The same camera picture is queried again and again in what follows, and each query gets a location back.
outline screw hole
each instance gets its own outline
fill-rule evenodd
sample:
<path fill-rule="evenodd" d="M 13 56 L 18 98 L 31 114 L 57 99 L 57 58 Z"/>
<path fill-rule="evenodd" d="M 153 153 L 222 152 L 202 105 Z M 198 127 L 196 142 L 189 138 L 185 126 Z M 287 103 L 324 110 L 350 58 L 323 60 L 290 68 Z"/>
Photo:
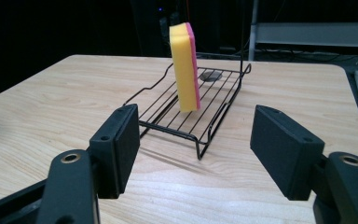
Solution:
<path fill-rule="evenodd" d="M 358 166 L 358 159 L 354 158 L 353 156 L 344 155 L 341 156 L 340 158 L 343 162 L 347 163 L 348 165 Z"/>
<path fill-rule="evenodd" d="M 74 154 L 69 154 L 69 155 L 62 157 L 61 162 L 62 163 L 72 163 L 72 162 L 75 162 L 78 160 L 80 160 L 80 154 L 74 153 Z"/>
<path fill-rule="evenodd" d="M 303 139 L 304 139 L 304 141 L 306 141 L 306 142 L 313 142 L 312 139 L 310 139 L 310 138 L 308 138 L 308 137 L 305 137 L 305 138 L 303 138 Z"/>
<path fill-rule="evenodd" d="M 75 220 L 72 216 L 63 216 L 57 219 L 56 224 L 72 224 Z"/>

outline floor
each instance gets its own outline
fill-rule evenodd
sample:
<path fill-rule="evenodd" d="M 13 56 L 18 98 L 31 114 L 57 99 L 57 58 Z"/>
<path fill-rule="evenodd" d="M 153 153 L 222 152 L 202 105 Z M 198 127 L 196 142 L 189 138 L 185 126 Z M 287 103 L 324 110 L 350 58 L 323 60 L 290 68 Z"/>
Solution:
<path fill-rule="evenodd" d="M 256 61 L 264 62 L 290 62 L 290 63 L 328 63 L 344 68 L 351 89 L 358 104 L 357 87 L 354 72 L 358 70 L 358 55 L 348 55 L 329 52 L 302 52 L 292 50 L 260 49 L 255 53 Z"/>

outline dish rack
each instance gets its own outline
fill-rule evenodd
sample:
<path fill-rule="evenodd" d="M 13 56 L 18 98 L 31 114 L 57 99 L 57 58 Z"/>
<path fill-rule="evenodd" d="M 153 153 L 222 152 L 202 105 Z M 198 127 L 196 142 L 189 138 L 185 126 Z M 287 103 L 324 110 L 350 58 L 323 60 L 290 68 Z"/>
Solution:
<path fill-rule="evenodd" d="M 152 91 L 169 73 L 173 73 L 173 64 L 165 70 L 163 77 L 152 87 L 142 88 L 136 92 L 126 105 L 143 91 Z M 197 158 L 202 159 L 211 144 L 220 124 L 226 116 L 241 89 L 242 78 L 249 74 L 249 63 L 240 71 L 198 67 L 201 109 L 189 113 L 180 113 L 175 81 L 139 116 L 139 125 L 145 127 L 140 134 L 142 138 L 150 130 L 169 133 L 193 141 Z"/>

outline black wire rack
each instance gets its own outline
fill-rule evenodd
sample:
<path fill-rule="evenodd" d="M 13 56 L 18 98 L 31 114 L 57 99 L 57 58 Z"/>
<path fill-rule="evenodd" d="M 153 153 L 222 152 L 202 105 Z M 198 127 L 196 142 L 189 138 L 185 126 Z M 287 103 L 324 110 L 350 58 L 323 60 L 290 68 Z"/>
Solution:
<path fill-rule="evenodd" d="M 124 105 L 135 101 L 143 91 L 152 91 L 167 74 L 173 72 L 172 66 L 168 66 L 164 76 L 152 87 L 136 92 Z M 157 100 L 140 114 L 139 124 L 144 127 L 140 137 L 150 130 L 157 130 L 193 141 L 197 158 L 201 160 L 240 91 L 243 76 L 251 72 L 252 65 L 249 63 L 243 71 L 241 69 L 242 61 L 240 71 L 199 67 L 201 109 L 189 113 L 179 110 L 176 82 L 168 85 Z"/>

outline wire tray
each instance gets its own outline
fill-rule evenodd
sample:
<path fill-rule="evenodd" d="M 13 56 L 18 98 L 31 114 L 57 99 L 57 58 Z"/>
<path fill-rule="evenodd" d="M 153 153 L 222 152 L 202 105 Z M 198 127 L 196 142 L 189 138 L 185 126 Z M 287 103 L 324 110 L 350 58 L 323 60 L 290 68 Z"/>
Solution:
<path fill-rule="evenodd" d="M 136 92 L 124 105 L 134 100 L 141 92 L 153 90 L 172 72 L 171 64 L 164 76 L 150 88 Z M 201 109 L 189 113 L 180 113 L 175 81 L 139 116 L 142 138 L 149 130 L 170 133 L 193 141 L 197 158 L 202 159 L 211 144 L 220 124 L 241 89 L 242 78 L 250 73 L 249 63 L 243 72 L 215 68 L 199 67 L 199 87 Z"/>

